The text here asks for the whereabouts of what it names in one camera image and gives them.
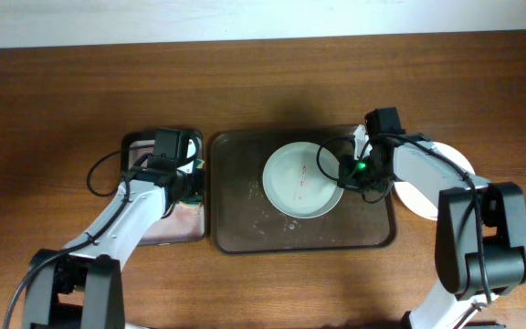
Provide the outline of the green yellow sponge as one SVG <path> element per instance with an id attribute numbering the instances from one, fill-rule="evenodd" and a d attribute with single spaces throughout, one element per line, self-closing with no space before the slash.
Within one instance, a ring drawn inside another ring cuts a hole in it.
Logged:
<path id="1" fill-rule="evenodd" d="M 197 159 L 193 164 L 193 171 L 186 175 L 188 194 L 181 203 L 188 207 L 198 207 L 205 200 L 205 161 Z"/>

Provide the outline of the pink plate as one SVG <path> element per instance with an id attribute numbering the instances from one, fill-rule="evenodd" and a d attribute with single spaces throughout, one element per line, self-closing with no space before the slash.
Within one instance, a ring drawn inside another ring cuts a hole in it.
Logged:
<path id="1" fill-rule="evenodd" d="M 441 142 L 434 142 L 434 145 L 436 149 L 449 160 L 453 161 L 471 174 L 475 173 L 474 168 L 467 157 L 459 150 Z M 437 221 L 437 207 L 414 186 L 407 182 L 395 182 L 394 191 L 404 206 L 413 213 L 421 218 Z"/>

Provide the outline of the pale green plate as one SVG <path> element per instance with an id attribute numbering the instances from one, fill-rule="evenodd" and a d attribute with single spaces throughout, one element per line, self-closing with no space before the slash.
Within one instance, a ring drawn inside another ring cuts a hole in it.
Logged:
<path id="1" fill-rule="evenodd" d="M 316 143 L 295 142 L 281 146 L 267 160 L 262 175 L 269 202 L 293 218 L 317 218 L 340 201 L 343 189 L 333 180 L 339 162 Z"/>

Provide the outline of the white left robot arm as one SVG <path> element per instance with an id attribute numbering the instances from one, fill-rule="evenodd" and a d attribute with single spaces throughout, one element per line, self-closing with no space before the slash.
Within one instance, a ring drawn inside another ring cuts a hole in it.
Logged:
<path id="1" fill-rule="evenodd" d="M 171 172 L 134 166 L 114 198 L 63 249 L 41 249 L 15 295 L 25 328 L 128 328 L 121 272 L 146 232 L 178 204 L 201 201 L 201 168 Z"/>

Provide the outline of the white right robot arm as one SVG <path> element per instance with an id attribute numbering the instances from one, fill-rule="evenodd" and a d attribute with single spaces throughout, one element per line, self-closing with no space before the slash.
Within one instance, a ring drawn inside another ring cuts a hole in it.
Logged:
<path id="1" fill-rule="evenodd" d="M 437 207 L 437 281 L 404 328 L 462 328 L 526 283 L 526 205 L 512 182 L 473 175 L 420 134 L 379 133 L 339 164 L 338 186 L 387 195 L 407 182 Z"/>

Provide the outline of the black soapy water tray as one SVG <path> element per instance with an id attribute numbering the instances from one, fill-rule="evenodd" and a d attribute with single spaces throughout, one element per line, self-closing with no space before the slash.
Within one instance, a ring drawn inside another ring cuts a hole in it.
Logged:
<path id="1" fill-rule="evenodd" d="M 135 177 L 137 179 L 147 178 L 151 168 L 148 167 L 148 160 L 152 156 L 153 146 L 155 143 L 156 132 L 144 131 L 128 133 L 121 140 L 120 169 L 130 171 L 140 169 L 141 172 Z M 194 133 L 198 141 L 197 159 L 203 159 L 203 135 L 196 129 L 190 130 Z M 187 164 L 179 167 L 178 170 L 191 173 L 193 164 Z M 178 242 L 198 241 L 205 234 L 205 201 L 198 207 L 188 207 L 182 203 L 171 203 L 166 193 L 166 208 L 163 217 L 144 233 L 139 244 L 141 246 L 163 245 Z"/>

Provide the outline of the dark brown serving tray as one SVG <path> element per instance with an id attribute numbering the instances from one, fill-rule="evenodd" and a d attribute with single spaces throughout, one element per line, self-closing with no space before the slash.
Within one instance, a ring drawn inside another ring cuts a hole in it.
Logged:
<path id="1" fill-rule="evenodd" d="M 210 234 L 226 254 L 323 249 L 381 249 L 396 237 L 392 198 L 344 192 L 339 203 L 317 218 L 281 213 L 267 199 L 262 181 L 265 162 L 293 142 L 322 143 L 334 155 L 350 152 L 336 138 L 351 125 L 320 128 L 248 130 L 219 134 L 209 148 Z"/>

